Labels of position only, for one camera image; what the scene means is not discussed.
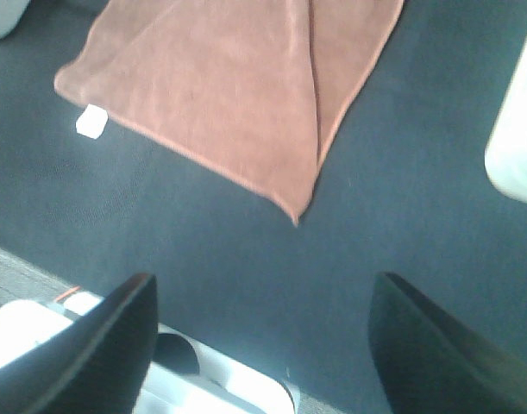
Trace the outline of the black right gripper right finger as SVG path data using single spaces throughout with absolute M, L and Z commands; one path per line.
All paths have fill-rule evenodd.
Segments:
M 527 365 L 396 273 L 375 279 L 368 340 L 395 413 L 527 413 Z

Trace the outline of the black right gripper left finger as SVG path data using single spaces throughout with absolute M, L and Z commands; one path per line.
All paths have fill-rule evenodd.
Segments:
M 0 413 L 130 413 L 158 332 L 156 278 L 136 274 L 0 368 Z

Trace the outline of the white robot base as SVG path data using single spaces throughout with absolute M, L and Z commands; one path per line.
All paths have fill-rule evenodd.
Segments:
M 71 289 L 53 301 L 0 305 L 0 367 L 47 342 L 101 302 Z M 189 336 L 160 325 L 135 413 L 296 413 L 296 386 L 271 379 Z

